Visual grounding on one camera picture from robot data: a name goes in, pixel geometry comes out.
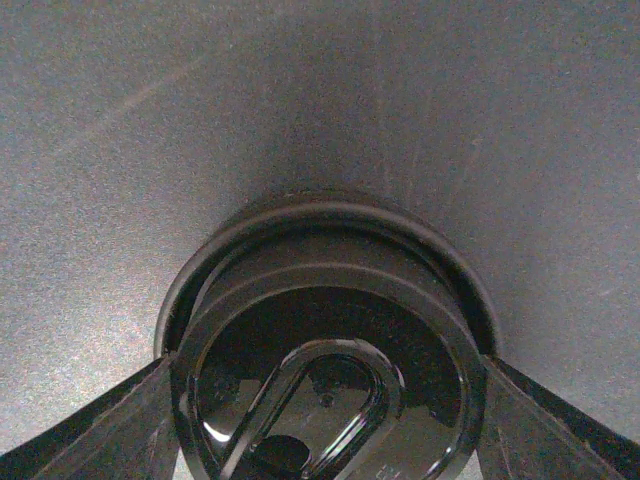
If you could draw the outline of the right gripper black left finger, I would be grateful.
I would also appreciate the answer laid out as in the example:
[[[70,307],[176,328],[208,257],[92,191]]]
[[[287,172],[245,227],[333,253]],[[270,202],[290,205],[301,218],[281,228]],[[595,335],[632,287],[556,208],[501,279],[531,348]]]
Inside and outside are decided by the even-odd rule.
[[[3,479],[171,479],[179,442],[161,357],[1,456]]]

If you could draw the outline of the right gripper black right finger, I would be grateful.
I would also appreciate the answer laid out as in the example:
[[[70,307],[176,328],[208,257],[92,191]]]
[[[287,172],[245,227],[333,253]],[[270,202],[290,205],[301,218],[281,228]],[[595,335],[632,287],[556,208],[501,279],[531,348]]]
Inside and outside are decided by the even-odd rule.
[[[637,479],[639,444],[486,356],[477,455],[485,479]]]

